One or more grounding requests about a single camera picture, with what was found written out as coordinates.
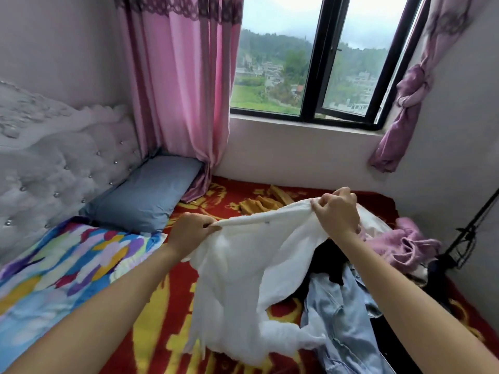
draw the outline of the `forearm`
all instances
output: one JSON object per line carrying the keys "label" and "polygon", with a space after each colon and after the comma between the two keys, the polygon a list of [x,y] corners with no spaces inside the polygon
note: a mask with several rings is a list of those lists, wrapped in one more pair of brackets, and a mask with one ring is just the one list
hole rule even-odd
{"label": "forearm", "polygon": [[179,261],[178,253],[163,245],[61,320],[24,352],[6,374],[98,373],[158,284]]}
{"label": "forearm", "polygon": [[335,242],[425,374],[499,372],[497,359],[475,336],[358,236]]}

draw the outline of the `grass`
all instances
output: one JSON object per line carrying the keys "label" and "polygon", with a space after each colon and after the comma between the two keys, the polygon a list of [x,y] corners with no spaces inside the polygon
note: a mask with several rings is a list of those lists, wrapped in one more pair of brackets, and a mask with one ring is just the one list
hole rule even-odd
{"label": "grass", "polygon": [[265,87],[249,87],[245,85],[234,85],[232,90],[231,106],[233,108],[259,110],[263,112],[281,112],[284,114],[299,115],[300,108],[293,106],[281,106],[275,102],[262,97]]}

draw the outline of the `black window frame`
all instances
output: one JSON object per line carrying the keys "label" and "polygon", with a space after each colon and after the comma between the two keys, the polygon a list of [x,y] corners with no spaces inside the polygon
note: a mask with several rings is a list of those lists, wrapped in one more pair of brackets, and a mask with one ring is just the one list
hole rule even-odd
{"label": "black window frame", "polygon": [[[231,114],[370,131],[382,129],[397,95],[397,83],[402,80],[423,33],[430,0],[407,0],[365,116],[322,106],[349,1],[322,0],[300,115],[234,107],[231,107]],[[316,118],[316,113],[334,119]]]}

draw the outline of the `blue pillow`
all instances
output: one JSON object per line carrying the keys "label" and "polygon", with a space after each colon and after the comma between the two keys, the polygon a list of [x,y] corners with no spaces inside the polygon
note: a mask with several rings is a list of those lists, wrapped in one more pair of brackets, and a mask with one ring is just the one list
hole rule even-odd
{"label": "blue pillow", "polygon": [[161,232],[202,165],[195,158],[153,157],[117,188],[82,208],[80,215],[123,231]]}

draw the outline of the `vegetation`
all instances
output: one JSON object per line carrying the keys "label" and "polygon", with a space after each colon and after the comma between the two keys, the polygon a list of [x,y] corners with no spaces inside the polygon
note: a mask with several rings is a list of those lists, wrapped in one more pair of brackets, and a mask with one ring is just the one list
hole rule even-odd
{"label": "vegetation", "polygon": [[[361,72],[378,77],[388,54],[387,49],[354,49],[340,43],[335,57],[324,104],[358,103],[362,89],[351,79]],[[292,85],[305,85],[312,43],[305,39],[276,34],[255,34],[243,29],[240,35],[237,67],[246,68],[247,76],[236,76],[231,106],[269,112],[299,114],[303,93],[292,92]],[[279,83],[266,84],[265,73],[252,72],[266,62],[283,65]]]}

